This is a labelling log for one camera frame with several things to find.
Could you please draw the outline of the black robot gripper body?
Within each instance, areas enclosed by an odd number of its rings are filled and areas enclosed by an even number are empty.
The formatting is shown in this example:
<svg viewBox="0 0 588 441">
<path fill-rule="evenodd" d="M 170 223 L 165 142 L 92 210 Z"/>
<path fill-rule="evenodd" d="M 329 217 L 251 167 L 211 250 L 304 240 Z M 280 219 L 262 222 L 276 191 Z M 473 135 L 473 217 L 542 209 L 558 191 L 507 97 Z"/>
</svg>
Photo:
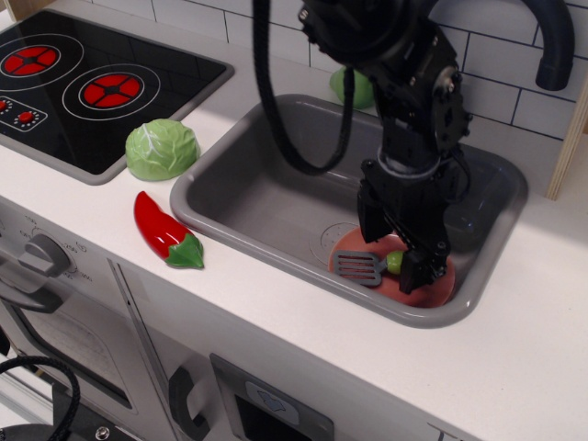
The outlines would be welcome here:
<svg viewBox="0 0 588 441">
<path fill-rule="evenodd" d="M 359 192 L 379 201 L 386 219 L 408 249 L 446 255 L 451 250 L 445 213 L 470 190 L 470 170 L 463 158 L 445 159 L 424 175 L 394 175 L 375 159 L 361 164 Z"/>
</svg>

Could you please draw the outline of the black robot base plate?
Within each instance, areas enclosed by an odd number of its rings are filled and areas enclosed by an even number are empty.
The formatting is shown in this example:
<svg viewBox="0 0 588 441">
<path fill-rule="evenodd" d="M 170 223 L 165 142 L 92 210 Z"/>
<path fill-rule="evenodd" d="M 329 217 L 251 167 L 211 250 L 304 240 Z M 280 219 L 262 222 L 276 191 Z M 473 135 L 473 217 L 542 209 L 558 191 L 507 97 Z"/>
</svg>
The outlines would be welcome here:
<svg viewBox="0 0 588 441">
<path fill-rule="evenodd" d="M 56 432 L 71 404 L 71 396 L 64 387 L 53 387 L 51 391 L 53 418 L 50 424 L 2 424 L 2 440 L 50 440 Z M 62 440 L 139 440 L 133 434 L 128 433 L 114 423 L 95 413 L 83 404 L 79 403 L 73 421 L 68 426 Z"/>
</svg>

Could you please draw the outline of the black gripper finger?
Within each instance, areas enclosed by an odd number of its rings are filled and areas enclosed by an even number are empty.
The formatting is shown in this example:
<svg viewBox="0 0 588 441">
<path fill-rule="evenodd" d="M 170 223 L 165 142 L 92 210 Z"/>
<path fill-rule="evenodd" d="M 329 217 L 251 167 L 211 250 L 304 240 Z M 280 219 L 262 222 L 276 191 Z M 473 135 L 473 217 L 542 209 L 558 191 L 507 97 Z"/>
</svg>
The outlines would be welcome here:
<svg viewBox="0 0 588 441">
<path fill-rule="evenodd" d="M 371 197 L 369 193 L 358 193 L 357 215 L 359 227 L 366 243 L 375 242 L 394 231 L 386 219 L 382 204 Z"/>
<path fill-rule="evenodd" d="M 403 254 L 400 291 L 411 294 L 424 285 L 432 285 L 447 272 L 447 256 L 411 249 Z"/>
</svg>

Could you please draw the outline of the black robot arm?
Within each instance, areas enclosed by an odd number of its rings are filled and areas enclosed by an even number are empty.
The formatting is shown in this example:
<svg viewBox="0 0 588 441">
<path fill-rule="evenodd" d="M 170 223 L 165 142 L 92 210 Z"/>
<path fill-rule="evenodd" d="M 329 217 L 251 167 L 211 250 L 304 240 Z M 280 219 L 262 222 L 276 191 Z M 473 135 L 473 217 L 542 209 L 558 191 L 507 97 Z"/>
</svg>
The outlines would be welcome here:
<svg viewBox="0 0 588 441">
<path fill-rule="evenodd" d="M 363 238 L 398 234 L 407 247 L 401 291 L 430 285 L 447 271 L 445 213 L 471 182 L 455 50 L 417 1 L 308 1 L 300 14 L 309 40 L 373 87 L 382 141 L 361 164 Z"/>
</svg>

